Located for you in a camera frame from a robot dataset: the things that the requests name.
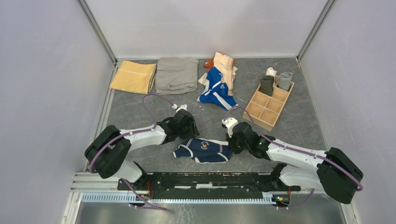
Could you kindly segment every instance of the gray tabletop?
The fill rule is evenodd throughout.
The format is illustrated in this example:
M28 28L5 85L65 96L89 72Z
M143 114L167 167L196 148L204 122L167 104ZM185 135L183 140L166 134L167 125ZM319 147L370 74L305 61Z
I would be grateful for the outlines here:
M271 132L262 128L260 131L293 145L325 150L311 98L295 58L241 58L235 60L238 70L234 81L234 99L243 107L247 106L268 67L273 67L278 74L284 71L293 72L292 81L295 82L295 85L275 127ZM135 62L156 63L157 60ZM203 66L204 62L204 59L199 60L198 78L206 71ZM214 104L197 102L198 96L203 91L204 86L198 84L198 90L194 92L167 95L166 97L177 105L187 104L187 110L195 118L200 137L225 140L226 129L221 127L221 119L226 111ZM115 125L119 129L135 129L151 125L151 118L141 105L142 97L142 94L115 91L107 124ZM174 115L174 110L170 105L159 97L148 97L146 104L158 120ZM238 121L246 121L242 118L242 110L231 112L231 116ZM221 164L199 164L191 158L174 158L172 152L181 142L177 139L164 145L140 148L130 152L127 160L138 162L147 172L270 172L276 164L264 159L257 159L246 151L233 155L230 161Z

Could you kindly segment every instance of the logo patch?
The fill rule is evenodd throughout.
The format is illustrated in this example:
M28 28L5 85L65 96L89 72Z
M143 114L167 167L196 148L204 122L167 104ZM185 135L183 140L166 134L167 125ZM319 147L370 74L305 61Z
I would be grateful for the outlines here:
M201 142L201 149L206 150L208 149L209 143L207 141Z

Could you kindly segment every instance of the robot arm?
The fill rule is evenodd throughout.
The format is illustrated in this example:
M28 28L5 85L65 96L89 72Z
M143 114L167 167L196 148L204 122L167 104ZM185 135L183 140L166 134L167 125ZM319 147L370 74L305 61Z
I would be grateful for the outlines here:
M346 170L359 182L363 173L339 149L331 148L329 151L317 151L287 144L271 136L264 137L252 130L246 123L234 118L222 121L227 128L227 141L235 154L243 150L249 151L256 158L287 163L280 172L279 179L287 186L301 186L324 190L330 197L341 202L350 203L358 185L336 167L318 157L325 157ZM291 147L300 152L314 154L310 156L286 149Z
M135 163L125 160L128 152L145 146L165 144L177 137L189 139L199 135L194 117L186 109L187 106L182 105L173 117L145 128L119 130L113 125L108 126L86 149L85 157L92 162L102 147L123 135L102 151L93 167L104 179L114 175L135 182L142 175L142 171Z

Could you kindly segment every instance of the gray wall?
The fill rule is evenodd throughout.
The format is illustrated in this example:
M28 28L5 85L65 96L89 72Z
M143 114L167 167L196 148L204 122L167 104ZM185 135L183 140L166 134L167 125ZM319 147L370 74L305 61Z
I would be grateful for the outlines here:
M87 0L119 58L295 56L326 0Z
M302 59L325 139L364 173L361 223L396 218L396 1L336 1Z
M0 30L0 223L57 224L112 63L75 0L1 0Z

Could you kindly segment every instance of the gray folded cloth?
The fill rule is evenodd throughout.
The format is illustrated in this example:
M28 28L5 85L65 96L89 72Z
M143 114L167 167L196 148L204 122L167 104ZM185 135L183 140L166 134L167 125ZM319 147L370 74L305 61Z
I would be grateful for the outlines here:
M157 62L156 92L181 94L198 88L198 59L160 58Z

